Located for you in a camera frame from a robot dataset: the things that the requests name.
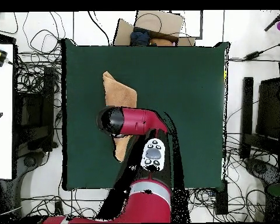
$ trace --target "power cord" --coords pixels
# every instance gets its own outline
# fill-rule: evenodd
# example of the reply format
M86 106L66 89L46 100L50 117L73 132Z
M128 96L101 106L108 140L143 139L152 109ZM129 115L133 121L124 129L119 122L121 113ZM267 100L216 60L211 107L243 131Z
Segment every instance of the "power cord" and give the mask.
M109 41L109 38L108 38L108 35L106 34L106 32L95 22L95 20L93 20L91 14L89 11L87 11L89 17L91 18L92 22L104 33L104 35L107 37L107 41L108 41L108 46L110 46L110 41Z
M275 45L275 46L273 46L273 47L270 47L270 48L268 48L268 49L265 49L265 50L263 50L263 51L255 51L255 52L252 52L252 53L246 55L246 56L243 58L243 60L244 60L244 61L250 61L250 60L253 60L253 59L255 59L255 58L258 58L260 54L262 54L262 53L264 53L264 52L266 52L266 51L268 51L268 50L270 50L270 49L273 49L273 48L275 48L275 47L277 47L277 46L280 46L280 43L277 44L277 45Z
M18 20L16 18L16 13L14 12L13 15L15 16L15 20L16 20L16 31L14 33L11 33L11 32L8 32L8 31L2 31L0 30L1 33L8 33L8 34L16 34L19 30L19 25L17 24L18 23Z

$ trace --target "black cable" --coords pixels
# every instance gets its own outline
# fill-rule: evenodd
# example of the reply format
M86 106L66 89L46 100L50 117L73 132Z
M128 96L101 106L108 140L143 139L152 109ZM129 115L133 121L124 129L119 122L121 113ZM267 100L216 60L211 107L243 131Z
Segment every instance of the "black cable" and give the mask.
M184 30L185 30L185 32L187 32L187 27L186 27L185 23L186 23L186 17L184 17ZM187 38L188 38L189 44L191 46L193 46L188 36L187 36Z
M91 18L92 22L104 33L104 35L107 37L107 40L108 40L108 46L110 46L110 41L109 41L109 38L108 38L108 35L105 33L105 31L95 22L95 20L93 20L91 14L89 11L87 11L89 17Z
M222 42L224 42L225 10L223 10Z
M153 16L156 16L156 17L159 19L159 21L160 21L160 29L159 29L158 33L160 33L160 31L161 31L161 29L162 29L162 21L161 21L160 17L158 17L157 15L152 14L152 13L146 13L146 14L143 14L142 16L139 16L139 17L136 19L134 26L136 26L137 21L138 21L141 17L143 17L143 16L145 16L145 15L153 15Z
M241 107L240 109L238 109L237 111L235 111L233 114L231 114L231 115L229 116L229 118L227 119L226 124L228 123L228 120L230 119L230 117L231 117L232 115L234 115L235 113L237 113L238 111L240 111L241 109L242 109L242 107Z
M13 15L15 16L15 20L16 20L16 31L14 33L11 33L11 32L8 32L8 31L2 31L0 30L1 33L8 33L8 34L16 34L19 30L19 25L17 24L18 23L18 20L16 18L16 13L14 12Z
M270 48L268 48L268 49L265 49L265 50L263 50L263 51L255 51L255 52L252 52L252 53L246 55L246 56L245 56L244 58L242 58L241 60L243 60L243 61L251 61L251 60L253 60L253 59L259 57L260 54L262 54L262 53L264 53L264 52L266 52L266 51L268 51L268 50L270 50L270 49L273 49L273 48L275 48L275 47L277 47L277 46L280 46L280 43L277 44L277 45L274 45L274 46L272 46L272 47L270 47Z
M249 191L249 192L247 193L247 195L246 195L246 207L247 207L248 214L250 215L252 221L253 221L253 222L256 222L257 220L254 219L254 218L251 216L250 209L249 209L249 206L248 206L248 196L250 195L250 193L253 193L254 191L259 191L259 192L263 193L264 195L266 195L266 193L263 192L263 191L261 191L261 190L255 189L255 190Z

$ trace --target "white table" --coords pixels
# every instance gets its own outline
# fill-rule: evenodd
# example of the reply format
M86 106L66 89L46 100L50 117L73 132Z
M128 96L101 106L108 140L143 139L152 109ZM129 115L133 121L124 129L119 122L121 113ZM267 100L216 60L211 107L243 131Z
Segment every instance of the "white table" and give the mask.
M8 53L8 60L13 60L13 45L0 44L0 50ZM12 69L6 63L0 67L0 179L12 178Z

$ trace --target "brown towel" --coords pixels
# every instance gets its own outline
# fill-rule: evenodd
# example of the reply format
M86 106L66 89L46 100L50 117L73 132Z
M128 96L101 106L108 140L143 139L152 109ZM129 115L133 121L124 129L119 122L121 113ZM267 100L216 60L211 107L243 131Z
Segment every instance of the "brown towel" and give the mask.
M134 89L117 82L107 71L103 74L103 81L107 106L136 108L137 92ZM115 156L120 162L124 160L130 137L113 138L115 142Z
M156 44L156 46L173 46L171 41L165 40L163 38L152 38L149 42L151 44Z

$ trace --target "dark green mat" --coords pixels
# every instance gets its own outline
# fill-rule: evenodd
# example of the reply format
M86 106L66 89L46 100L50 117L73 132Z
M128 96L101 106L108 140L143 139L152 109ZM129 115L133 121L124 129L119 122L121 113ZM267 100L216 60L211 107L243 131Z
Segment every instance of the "dark green mat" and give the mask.
M219 187L227 47L76 47L65 40L67 189L111 188L120 169L111 138L96 126L105 71L137 91L138 108L171 116L185 186Z

